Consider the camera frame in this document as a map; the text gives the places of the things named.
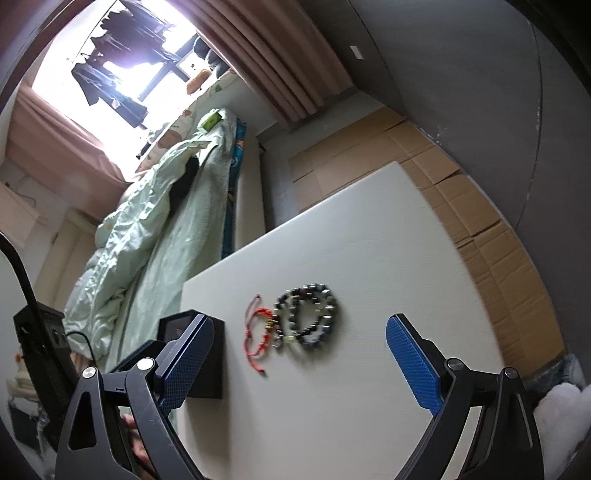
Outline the right hand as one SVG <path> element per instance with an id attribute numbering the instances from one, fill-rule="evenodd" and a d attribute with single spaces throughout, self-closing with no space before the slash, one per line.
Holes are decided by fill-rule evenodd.
<path id="1" fill-rule="evenodd" d="M 139 467 L 141 479 L 154 479 L 154 470 L 139 436 L 135 420 L 130 414 L 122 414 L 121 419 L 127 430 L 134 460 Z"/>

